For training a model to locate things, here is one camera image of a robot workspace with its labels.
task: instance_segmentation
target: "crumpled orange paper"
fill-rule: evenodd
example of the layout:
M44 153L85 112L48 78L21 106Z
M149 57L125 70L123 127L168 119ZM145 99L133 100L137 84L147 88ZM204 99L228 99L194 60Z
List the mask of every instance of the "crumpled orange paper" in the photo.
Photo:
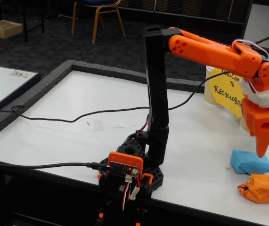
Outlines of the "crumpled orange paper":
M269 175L252 174L248 182L238 186L241 194L254 202L269 202Z

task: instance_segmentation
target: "crumpled blue paper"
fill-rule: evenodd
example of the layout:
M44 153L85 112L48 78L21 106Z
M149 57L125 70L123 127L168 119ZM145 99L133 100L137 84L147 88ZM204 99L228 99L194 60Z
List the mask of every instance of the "crumpled blue paper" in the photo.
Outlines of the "crumpled blue paper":
M237 173L269 173L269 162L265 156L259 158L257 153L233 150L230 160Z

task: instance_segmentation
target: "chair leg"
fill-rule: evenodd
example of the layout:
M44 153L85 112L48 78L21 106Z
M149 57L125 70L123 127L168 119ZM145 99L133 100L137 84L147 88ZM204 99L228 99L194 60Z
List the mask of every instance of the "chair leg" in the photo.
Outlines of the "chair leg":
M99 14L99 15L98 15L98 17L100 18L101 25L102 25L102 28L103 28L103 30L104 30L104 23L103 23L103 20L102 20L101 14Z
M117 17L119 18L119 21L120 21L120 26L121 26L121 30L122 30L123 36L125 37L126 34L125 34L125 31L124 31L124 26L123 26L123 23L122 23L120 11L119 11L118 7L115 6L115 8L116 8Z
M101 7L98 7L96 10L96 16L95 16L95 24L93 26L93 35L92 35L92 42L96 42L96 36L97 36L97 27L98 27L98 16L99 16L99 11Z
M74 30L75 30L75 27L76 27L76 17L77 17L77 2L74 3L74 7L73 7L72 34L74 34Z

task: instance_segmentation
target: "cardboard box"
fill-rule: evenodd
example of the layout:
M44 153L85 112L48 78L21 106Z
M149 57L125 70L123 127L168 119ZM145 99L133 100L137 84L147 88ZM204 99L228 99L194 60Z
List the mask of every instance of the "cardboard box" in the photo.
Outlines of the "cardboard box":
M7 39L23 32L22 24L0 20L0 38Z

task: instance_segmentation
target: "table leg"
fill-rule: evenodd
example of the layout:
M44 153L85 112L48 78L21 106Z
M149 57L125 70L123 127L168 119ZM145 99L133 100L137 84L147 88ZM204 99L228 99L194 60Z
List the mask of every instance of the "table leg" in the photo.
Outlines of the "table leg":
M22 13L23 13L23 26L24 26L24 39L25 39L25 42L28 42L25 0L22 0Z
M0 20L2 20L1 1L0 1Z
M41 8L41 28L42 28L42 34L44 34L44 7L43 7L44 0L40 0L40 8Z
M47 0L47 2L46 2L46 16L45 16L45 18L47 18L47 19L51 18L51 16L50 16L50 0Z
M14 12L18 13L18 0L14 0Z

